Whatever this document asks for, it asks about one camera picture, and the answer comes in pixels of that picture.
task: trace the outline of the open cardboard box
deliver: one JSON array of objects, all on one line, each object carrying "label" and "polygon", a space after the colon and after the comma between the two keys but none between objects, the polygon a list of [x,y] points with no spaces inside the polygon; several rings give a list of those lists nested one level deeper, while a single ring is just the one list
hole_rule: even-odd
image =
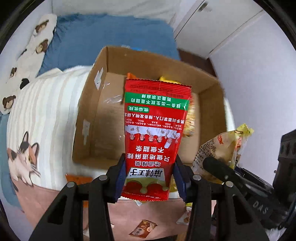
[{"label": "open cardboard box", "polygon": [[104,47],[79,101],[74,162],[108,169],[125,152],[123,96],[128,72],[142,79],[158,80],[164,76],[192,86],[192,93],[196,94],[195,133],[181,139],[178,154],[184,163],[192,163],[201,144],[226,131],[223,90],[215,77],[161,55]]}]

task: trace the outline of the cabinet door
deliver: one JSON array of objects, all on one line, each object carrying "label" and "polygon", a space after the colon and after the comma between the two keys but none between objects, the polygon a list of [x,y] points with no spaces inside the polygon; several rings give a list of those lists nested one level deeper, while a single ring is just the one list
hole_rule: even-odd
[{"label": "cabinet door", "polygon": [[175,38],[177,46],[207,58],[216,46],[261,10],[253,0],[205,0]]}]

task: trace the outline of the white bedding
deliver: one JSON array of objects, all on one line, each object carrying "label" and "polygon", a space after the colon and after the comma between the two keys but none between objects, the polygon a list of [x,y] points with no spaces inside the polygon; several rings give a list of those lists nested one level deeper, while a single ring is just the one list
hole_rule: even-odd
[{"label": "white bedding", "polygon": [[29,144],[38,143],[36,166],[40,177],[30,174],[35,185],[61,190],[67,183],[66,173],[91,177],[106,173],[72,162],[78,101],[91,68],[48,71],[28,84],[12,107],[7,148],[16,152],[26,131]]},{"label": "white bedding", "polygon": [[47,47],[53,38],[56,24],[56,15],[42,16],[24,52],[13,66],[10,76],[2,76],[2,79],[5,80],[5,84],[0,88],[0,99],[2,100],[0,111],[2,114],[8,114],[21,89],[29,82],[35,81]]},{"label": "white bedding", "polygon": [[181,0],[52,0],[56,15],[100,14],[162,19],[169,23]]}]

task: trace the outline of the blue gripper pad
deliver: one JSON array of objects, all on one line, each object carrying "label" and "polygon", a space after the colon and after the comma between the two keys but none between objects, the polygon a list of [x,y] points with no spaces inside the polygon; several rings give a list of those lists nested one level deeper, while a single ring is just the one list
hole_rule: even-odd
[{"label": "blue gripper pad", "polygon": [[126,180],[126,161],[124,160],[119,171],[119,175],[116,181],[115,198],[120,198],[124,182]]},{"label": "blue gripper pad", "polygon": [[173,175],[175,178],[175,182],[176,182],[180,197],[183,199],[184,202],[187,202],[188,200],[187,190],[191,187],[190,175],[193,175],[193,172],[190,169],[190,167],[185,167],[183,165],[179,155],[177,155],[176,157],[176,161],[173,169]]}]

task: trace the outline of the white wall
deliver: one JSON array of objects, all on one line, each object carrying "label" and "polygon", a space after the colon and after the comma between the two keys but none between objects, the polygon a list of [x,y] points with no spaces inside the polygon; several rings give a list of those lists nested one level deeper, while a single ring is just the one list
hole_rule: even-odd
[{"label": "white wall", "polygon": [[35,8],[13,33],[0,54],[0,86],[10,75],[14,63],[25,50],[39,19],[52,13],[52,0],[45,0]]},{"label": "white wall", "polygon": [[241,164],[272,183],[281,136],[296,128],[296,51],[275,21],[262,12],[210,59],[236,126],[246,123],[255,130]]},{"label": "white wall", "polygon": [[176,11],[175,20],[172,24],[172,28],[176,30],[180,22],[183,20],[185,15],[189,12],[192,6],[197,3],[197,6],[202,3],[203,0],[181,0],[180,7]]}]

